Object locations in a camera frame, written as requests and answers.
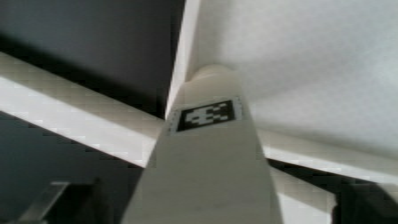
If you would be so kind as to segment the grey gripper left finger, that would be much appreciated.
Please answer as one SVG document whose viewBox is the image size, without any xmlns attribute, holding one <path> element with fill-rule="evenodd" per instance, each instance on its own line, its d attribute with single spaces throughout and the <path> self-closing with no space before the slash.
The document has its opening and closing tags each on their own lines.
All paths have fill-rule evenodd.
<svg viewBox="0 0 398 224">
<path fill-rule="evenodd" d="M 95 224 L 94 185 L 51 182 L 10 224 Z"/>
</svg>

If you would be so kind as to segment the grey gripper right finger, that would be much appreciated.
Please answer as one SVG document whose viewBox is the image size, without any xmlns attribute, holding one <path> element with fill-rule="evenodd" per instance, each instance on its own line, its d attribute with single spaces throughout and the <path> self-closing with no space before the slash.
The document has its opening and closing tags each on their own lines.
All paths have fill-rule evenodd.
<svg viewBox="0 0 398 224">
<path fill-rule="evenodd" d="M 398 202 L 376 186 L 346 186 L 335 199 L 333 224 L 398 224 Z"/>
</svg>

